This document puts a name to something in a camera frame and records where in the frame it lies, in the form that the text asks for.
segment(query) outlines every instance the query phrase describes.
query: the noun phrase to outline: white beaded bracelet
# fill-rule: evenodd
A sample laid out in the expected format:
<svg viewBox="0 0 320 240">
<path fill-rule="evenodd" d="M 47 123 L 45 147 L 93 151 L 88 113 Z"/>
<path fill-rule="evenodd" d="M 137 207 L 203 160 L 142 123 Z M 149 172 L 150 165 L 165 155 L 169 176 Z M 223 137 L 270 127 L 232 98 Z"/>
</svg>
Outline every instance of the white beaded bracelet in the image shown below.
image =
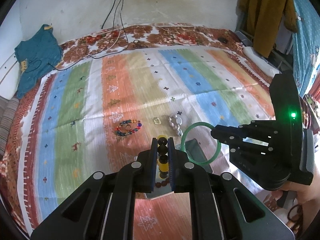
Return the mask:
<svg viewBox="0 0 320 240">
<path fill-rule="evenodd" d="M 176 130 L 177 135 L 179 135 L 179 136 L 182 136 L 182 135 L 183 135 L 183 132 L 182 132 L 182 130 L 180 129 L 180 125 L 182 125 L 182 119 L 181 119 L 181 117 L 178 117 L 176 114 L 170 115 L 170 117 L 169 117 L 169 124 L 170 124 L 170 126 L 171 126 L 174 130 Z"/>
</svg>

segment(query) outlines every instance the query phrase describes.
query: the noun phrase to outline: bed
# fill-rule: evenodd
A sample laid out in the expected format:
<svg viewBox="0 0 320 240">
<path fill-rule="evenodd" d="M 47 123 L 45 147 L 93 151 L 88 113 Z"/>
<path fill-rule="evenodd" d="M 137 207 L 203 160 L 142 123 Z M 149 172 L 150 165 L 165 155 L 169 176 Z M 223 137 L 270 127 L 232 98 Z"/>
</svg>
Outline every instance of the bed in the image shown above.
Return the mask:
<svg viewBox="0 0 320 240">
<path fill-rule="evenodd" d="M 171 114 L 182 118 L 182 130 L 199 121 L 238 126 L 274 118 L 271 78 L 245 56 L 233 32 L 168 23 L 119 31 L 62 44 L 57 68 L 63 71 L 44 76 L 20 101 L 0 162 L 0 185 L 12 217 L 29 235 L 95 171 L 119 171 L 160 134 L 178 145 Z M 118 35 L 112 50 L 104 51 Z M 87 57 L 104 53 L 113 54 Z M 142 129 L 116 136 L 115 127 L 127 119 L 140 120 Z M 210 131 L 197 127 L 187 136 L 192 138 L 209 159 L 216 148 Z M 211 168 L 233 173 L 261 201 L 268 194 L 229 162 L 226 145 Z M 151 238 L 191 239 L 188 194 L 154 200 L 137 195 L 134 239 Z"/>
</svg>

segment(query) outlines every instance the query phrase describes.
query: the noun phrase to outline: wall stain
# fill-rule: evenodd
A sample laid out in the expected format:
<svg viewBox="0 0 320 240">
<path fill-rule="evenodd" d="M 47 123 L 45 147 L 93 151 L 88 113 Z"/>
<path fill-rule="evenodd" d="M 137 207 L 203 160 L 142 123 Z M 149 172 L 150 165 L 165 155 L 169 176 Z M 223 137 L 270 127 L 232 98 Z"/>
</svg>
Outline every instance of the wall stain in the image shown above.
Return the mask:
<svg viewBox="0 0 320 240">
<path fill-rule="evenodd" d="M 197 22 L 206 17 L 199 7 L 193 0 L 126 0 L 123 18 L 130 23 Z"/>
</svg>

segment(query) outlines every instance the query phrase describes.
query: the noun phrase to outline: pillow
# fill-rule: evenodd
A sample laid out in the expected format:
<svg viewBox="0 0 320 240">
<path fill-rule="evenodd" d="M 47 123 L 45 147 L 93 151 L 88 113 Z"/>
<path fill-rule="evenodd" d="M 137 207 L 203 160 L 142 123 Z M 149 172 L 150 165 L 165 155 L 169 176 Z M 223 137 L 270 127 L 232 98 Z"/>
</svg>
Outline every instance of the pillow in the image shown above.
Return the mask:
<svg viewBox="0 0 320 240">
<path fill-rule="evenodd" d="M 7 107 L 8 101 L 9 100 L 0 96 L 0 120 L 2 119 L 2 115 L 3 115 L 5 108 Z"/>
<path fill-rule="evenodd" d="M 14 114 L 18 108 L 18 104 L 19 99 L 15 97 L 11 98 L 11 100 L 6 105 L 2 117 L 0 118 L 0 159 L 2 159 L 2 156 L 5 152 L 10 127 L 14 118 Z"/>
<path fill-rule="evenodd" d="M 259 54 L 252 47 L 244 47 L 244 54 L 251 59 L 260 68 L 263 73 L 269 77 L 274 77 L 275 74 L 279 74 L 280 71 L 273 66 L 269 65 L 264 59 L 262 59 Z"/>
<path fill-rule="evenodd" d="M 14 54 L 0 68 L 0 96 L 10 100 L 17 91 L 20 65 Z"/>
</svg>

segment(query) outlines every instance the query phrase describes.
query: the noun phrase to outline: finger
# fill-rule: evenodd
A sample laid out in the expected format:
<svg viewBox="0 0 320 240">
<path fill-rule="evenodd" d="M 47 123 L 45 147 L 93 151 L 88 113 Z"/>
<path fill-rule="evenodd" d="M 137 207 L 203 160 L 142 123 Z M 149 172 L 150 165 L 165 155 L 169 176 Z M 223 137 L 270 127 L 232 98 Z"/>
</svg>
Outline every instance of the finger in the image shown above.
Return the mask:
<svg viewBox="0 0 320 240">
<path fill-rule="evenodd" d="M 275 200 L 278 200 L 282 197 L 283 191 L 282 190 L 276 190 L 276 191 L 272 191 L 271 195 L 275 198 Z"/>
<path fill-rule="evenodd" d="M 297 192 L 303 192 L 303 191 L 307 190 L 307 188 L 308 188 L 308 186 L 306 186 L 306 185 L 287 181 L 280 189 L 285 190 L 285 191 L 292 190 L 292 191 L 297 191 Z"/>
</svg>

